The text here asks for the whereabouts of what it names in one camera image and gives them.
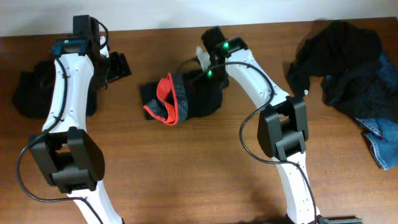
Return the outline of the black pants with red waistband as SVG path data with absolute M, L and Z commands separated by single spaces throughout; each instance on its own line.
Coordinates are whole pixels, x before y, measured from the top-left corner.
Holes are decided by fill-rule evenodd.
M 200 75 L 200 69 L 168 73 L 159 81 L 140 85 L 145 118 L 173 126 L 213 114 L 222 105 L 222 89 L 212 79 Z

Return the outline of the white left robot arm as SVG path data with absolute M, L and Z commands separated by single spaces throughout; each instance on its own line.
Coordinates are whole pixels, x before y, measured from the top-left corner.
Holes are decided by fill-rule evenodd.
M 90 90 L 131 74 L 124 54 L 109 52 L 108 35 L 94 17 L 73 17 L 73 34 L 53 47 L 55 86 L 42 133 L 33 136 L 30 151 L 44 179 L 73 201 L 87 223 L 123 223 L 104 186 L 105 160 L 86 130 Z

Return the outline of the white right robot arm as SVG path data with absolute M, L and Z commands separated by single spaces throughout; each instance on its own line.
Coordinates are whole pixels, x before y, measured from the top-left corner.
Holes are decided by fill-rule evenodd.
M 256 62 L 242 38 L 227 39 L 219 27 L 201 36 L 208 58 L 200 64 L 206 78 L 236 80 L 256 106 L 241 124 L 258 116 L 257 140 L 266 159 L 275 165 L 282 182 L 290 223 L 322 223 L 306 169 L 307 109 L 302 98 L 281 89 Z

